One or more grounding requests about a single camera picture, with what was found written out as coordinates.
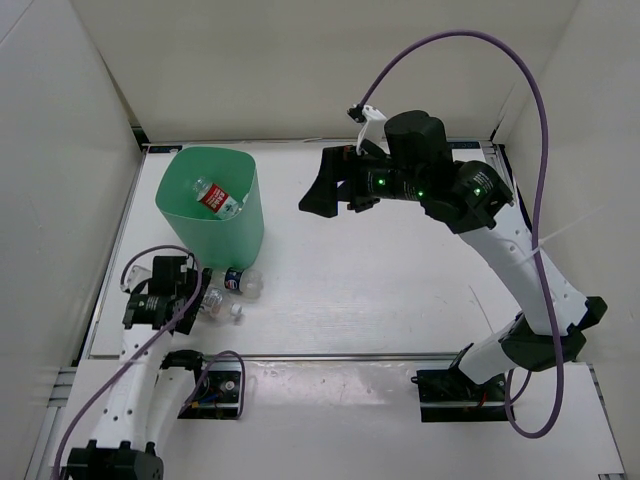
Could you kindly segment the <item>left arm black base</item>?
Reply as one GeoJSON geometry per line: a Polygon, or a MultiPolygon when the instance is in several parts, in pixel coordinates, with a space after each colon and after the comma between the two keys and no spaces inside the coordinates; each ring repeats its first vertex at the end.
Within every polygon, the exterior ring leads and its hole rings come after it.
{"type": "Polygon", "coordinates": [[[245,408],[247,370],[233,350],[202,359],[195,386],[180,407],[180,419],[239,420],[245,408]]]}

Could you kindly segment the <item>red label plastic bottle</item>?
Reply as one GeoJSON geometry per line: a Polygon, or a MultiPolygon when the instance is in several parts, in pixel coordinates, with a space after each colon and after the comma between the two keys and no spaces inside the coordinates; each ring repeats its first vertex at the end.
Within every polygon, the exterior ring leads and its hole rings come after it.
{"type": "Polygon", "coordinates": [[[194,182],[192,190],[196,201],[204,206],[216,219],[231,219],[241,209],[241,205],[237,200],[208,177],[198,178],[194,182]]]}

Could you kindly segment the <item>blue white label clear bottle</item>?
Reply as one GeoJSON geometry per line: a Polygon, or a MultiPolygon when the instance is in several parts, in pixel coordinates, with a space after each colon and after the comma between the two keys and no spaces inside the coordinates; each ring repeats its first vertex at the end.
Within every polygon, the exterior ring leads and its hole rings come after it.
{"type": "Polygon", "coordinates": [[[237,323],[243,318],[243,308],[226,291],[208,287],[200,303],[198,317],[220,325],[237,323]]]}

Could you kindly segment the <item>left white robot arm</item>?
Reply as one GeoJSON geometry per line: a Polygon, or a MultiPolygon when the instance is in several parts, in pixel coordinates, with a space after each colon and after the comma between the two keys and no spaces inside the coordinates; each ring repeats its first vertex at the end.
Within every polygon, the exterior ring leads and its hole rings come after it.
{"type": "Polygon", "coordinates": [[[156,256],[134,280],[127,265],[119,366],[81,407],[58,447],[54,478],[160,479],[160,447],[186,400],[206,395],[210,377],[194,350],[173,350],[187,335],[211,280],[189,253],[156,256]]]}

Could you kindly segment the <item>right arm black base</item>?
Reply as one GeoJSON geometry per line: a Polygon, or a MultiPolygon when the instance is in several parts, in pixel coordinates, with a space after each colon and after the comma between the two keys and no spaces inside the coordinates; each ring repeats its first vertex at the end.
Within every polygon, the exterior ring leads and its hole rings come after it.
{"type": "Polygon", "coordinates": [[[476,385],[449,369],[450,361],[415,365],[410,381],[417,387],[422,423],[507,422],[505,374],[476,385]]]}

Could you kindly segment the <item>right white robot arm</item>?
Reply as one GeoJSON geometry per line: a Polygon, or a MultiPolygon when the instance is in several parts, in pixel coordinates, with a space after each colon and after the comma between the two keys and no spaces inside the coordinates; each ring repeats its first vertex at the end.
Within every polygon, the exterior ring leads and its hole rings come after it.
{"type": "Polygon", "coordinates": [[[575,360],[586,344],[585,330],[600,322],[607,305],[580,293],[546,253],[533,250],[530,229],[500,175],[483,161],[454,159],[442,121],[424,111],[376,122],[388,147],[359,136],[355,145],[324,148],[318,175],[299,208],[332,218],[341,202],[354,212],[382,199],[417,202],[487,262],[521,310],[502,330],[458,354],[449,375],[452,393],[470,400],[490,379],[513,368],[554,367],[550,311],[556,315],[562,360],[575,360]]]}

